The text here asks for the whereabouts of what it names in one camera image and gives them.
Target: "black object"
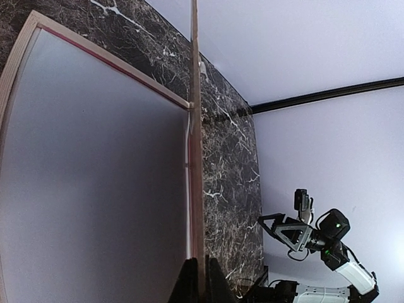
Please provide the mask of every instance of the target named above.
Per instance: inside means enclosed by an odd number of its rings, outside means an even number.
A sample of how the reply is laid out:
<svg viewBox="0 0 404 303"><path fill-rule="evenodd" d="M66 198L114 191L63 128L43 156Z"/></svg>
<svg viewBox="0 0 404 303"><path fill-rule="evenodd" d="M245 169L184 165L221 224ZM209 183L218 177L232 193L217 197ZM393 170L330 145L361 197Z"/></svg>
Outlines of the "black object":
<svg viewBox="0 0 404 303"><path fill-rule="evenodd" d="M185 260L168 303L199 303L196 259Z"/></svg>
<svg viewBox="0 0 404 303"><path fill-rule="evenodd" d="M202 298L203 302L237 303L217 259L207 256L205 263L206 293ZM196 259L185 260L168 303L202 303L199 300L198 262Z"/></svg>
<svg viewBox="0 0 404 303"><path fill-rule="evenodd" d="M282 280L275 287L258 287L254 292L254 303L292 303L297 295L296 281Z"/></svg>
<svg viewBox="0 0 404 303"><path fill-rule="evenodd" d="M342 212L335 208L328 211L327 217L319 224L319 229L329 238L341 240L350 230L349 221Z"/></svg>
<svg viewBox="0 0 404 303"><path fill-rule="evenodd" d="M302 209L311 209L312 204L306 189L296 190L294 206L299 214ZM299 252L305 249L308 249L310 253L321 251L321 259L329 268L335 270L349 262L347 247L340 240L350 230L350 225L348 219L337 209L327 211L320 216L320 218L322 217L325 218L319 224L318 229L290 217L285 219L283 213L259 217L258 223L270 236L288 246L289 252ZM265 224L267 220L273 220L271 228Z"/></svg>
<svg viewBox="0 0 404 303"><path fill-rule="evenodd" d="M385 88L391 88L404 85L404 77L393 78L375 82L368 82L358 85L351 85L346 87L335 88L333 90L325 90L317 93L310 93L308 95L286 98L283 100L277 100L272 102L266 102L263 104L253 105L251 107L252 114L259 114L261 112L268 112L276 109L284 109L286 107L308 104L311 102L317 102L330 98L337 98L347 95L353 95L356 93L371 92L373 90L382 90Z"/></svg>
<svg viewBox="0 0 404 303"><path fill-rule="evenodd" d="M267 266L264 266L263 274L254 282L252 287L246 292L243 298L239 301L239 303L256 303L258 302L258 297L265 297L265 295L271 294L262 294L262 292L271 291L269 287L265 287L265 283L268 282L268 273L269 269Z"/></svg>
<svg viewBox="0 0 404 303"><path fill-rule="evenodd" d="M295 191L295 210L306 211L311 209L309 195L306 189L296 189Z"/></svg>
<svg viewBox="0 0 404 303"><path fill-rule="evenodd" d="M236 303L225 275L216 258L205 259L206 268L206 303Z"/></svg>
<svg viewBox="0 0 404 303"><path fill-rule="evenodd" d="M321 251L321 260L330 270L336 270L341 265L349 262L347 248L340 240L335 240L329 248Z"/></svg>

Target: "white veining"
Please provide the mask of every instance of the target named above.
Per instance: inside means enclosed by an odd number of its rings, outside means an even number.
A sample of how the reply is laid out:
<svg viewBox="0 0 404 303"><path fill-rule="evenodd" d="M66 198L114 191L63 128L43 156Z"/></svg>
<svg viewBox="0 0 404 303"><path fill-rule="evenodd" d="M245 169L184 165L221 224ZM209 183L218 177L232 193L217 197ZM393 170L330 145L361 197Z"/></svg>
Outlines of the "white veining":
<svg viewBox="0 0 404 303"><path fill-rule="evenodd" d="M241 141L237 142L236 145L240 145L240 149L241 149L241 150L242 150L242 149L245 149L250 155L252 154L252 153L251 153L251 150L250 150L245 144L243 144Z"/></svg>
<svg viewBox="0 0 404 303"><path fill-rule="evenodd" d="M254 182L254 181L257 181L257 179L259 178L259 174L257 174L255 170L253 170L253 169L251 169L251 170L252 170L252 172L254 172L255 178L250 178L250 179L247 181L247 183L252 183L252 182Z"/></svg>
<svg viewBox="0 0 404 303"><path fill-rule="evenodd" d="M235 272L237 268L234 268L230 273L227 274L226 280L232 275L233 272Z"/></svg>
<svg viewBox="0 0 404 303"><path fill-rule="evenodd" d="M221 106L215 101L215 99L213 99L213 101L216 104L216 106L228 117L228 119L230 120L231 125L234 125L237 128L237 130L240 132L240 134L244 137L244 139L247 140L247 136L241 131L241 129L237 125L237 123L233 121L230 114L226 110L222 109Z"/></svg>
<svg viewBox="0 0 404 303"><path fill-rule="evenodd" d="M253 229L255 226L257 226L257 222L254 223L252 226L247 226L248 229Z"/></svg>
<svg viewBox="0 0 404 303"><path fill-rule="evenodd" d="M113 11L115 14L123 17L124 19L126 19L127 21L129 21L130 23L136 25L138 28L140 28L140 30L144 31L145 33L147 33L149 36L152 36L153 38L155 38L150 32L148 32L143 26L141 26L139 23L135 22L134 20L128 18L127 16L125 16L124 14L122 14L116 4L116 0L114 0L114 6L104 6L99 2L96 2L96 0L90 0L90 2L92 4L97 5L98 7L102 8L102 10L104 11L104 14L107 15L108 11Z"/></svg>
<svg viewBox="0 0 404 303"><path fill-rule="evenodd" d="M211 198L219 197L219 198L222 198L225 202L228 202L228 201L226 200L226 198L223 196L223 190L224 190L223 186L220 186L220 190L219 190L219 192L217 192L217 193L212 193L210 189L209 189L209 191L207 191L207 192L206 192L206 191L203 191L203 193L204 193L205 195L211 197Z"/></svg>
<svg viewBox="0 0 404 303"><path fill-rule="evenodd" d="M241 273L242 268L244 267L244 265L246 265L246 262L243 262L243 263L241 264L241 266L240 266L240 268L239 268L239 273Z"/></svg>
<svg viewBox="0 0 404 303"><path fill-rule="evenodd" d="M163 55L170 56L170 57L177 57L167 46L164 47Z"/></svg>
<svg viewBox="0 0 404 303"><path fill-rule="evenodd" d="M206 64L202 60L199 60L199 70L201 71L201 74L204 74L206 76L205 80L207 83L209 83L208 72L206 71Z"/></svg>

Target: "black marble surface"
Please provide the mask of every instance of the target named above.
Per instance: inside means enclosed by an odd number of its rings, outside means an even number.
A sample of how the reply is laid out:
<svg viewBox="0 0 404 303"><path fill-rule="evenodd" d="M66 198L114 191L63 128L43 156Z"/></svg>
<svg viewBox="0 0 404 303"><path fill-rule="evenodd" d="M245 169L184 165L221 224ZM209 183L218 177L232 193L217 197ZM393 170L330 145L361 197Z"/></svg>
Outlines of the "black marble surface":
<svg viewBox="0 0 404 303"><path fill-rule="evenodd" d="M143 0L0 0L0 72L33 9L187 99L189 42ZM201 58L206 253L239 293L263 271L254 123L242 97Z"/></svg>

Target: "whiteboard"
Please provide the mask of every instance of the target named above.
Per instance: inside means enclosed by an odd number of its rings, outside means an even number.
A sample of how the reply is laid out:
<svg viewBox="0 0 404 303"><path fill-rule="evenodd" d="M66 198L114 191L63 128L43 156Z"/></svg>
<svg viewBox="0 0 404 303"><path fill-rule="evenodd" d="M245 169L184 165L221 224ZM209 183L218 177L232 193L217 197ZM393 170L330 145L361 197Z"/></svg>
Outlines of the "whiteboard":
<svg viewBox="0 0 404 303"><path fill-rule="evenodd" d="M165 302L186 258L187 112L41 30L0 170L9 303Z"/></svg>

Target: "white wall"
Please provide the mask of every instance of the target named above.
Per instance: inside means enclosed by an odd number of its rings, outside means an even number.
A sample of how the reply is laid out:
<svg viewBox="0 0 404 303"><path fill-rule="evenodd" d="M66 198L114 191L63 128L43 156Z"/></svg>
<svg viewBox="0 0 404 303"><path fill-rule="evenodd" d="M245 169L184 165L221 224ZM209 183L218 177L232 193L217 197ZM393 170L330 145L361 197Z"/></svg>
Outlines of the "white wall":
<svg viewBox="0 0 404 303"><path fill-rule="evenodd" d="M295 217L294 191L314 197L316 218L338 208L350 220L343 242L378 277L377 302L404 302L404 88L336 98L254 116L263 213ZM348 282L318 253L289 260L264 237L270 279L316 286Z"/></svg>
<svg viewBox="0 0 404 303"><path fill-rule="evenodd" d="M186 258L187 112L41 31L0 178L9 303L166 302Z"/></svg>
<svg viewBox="0 0 404 303"><path fill-rule="evenodd" d="M146 0L189 38L190 0ZM404 76L404 1L200 0L199 48L250 105Z"/></svg>

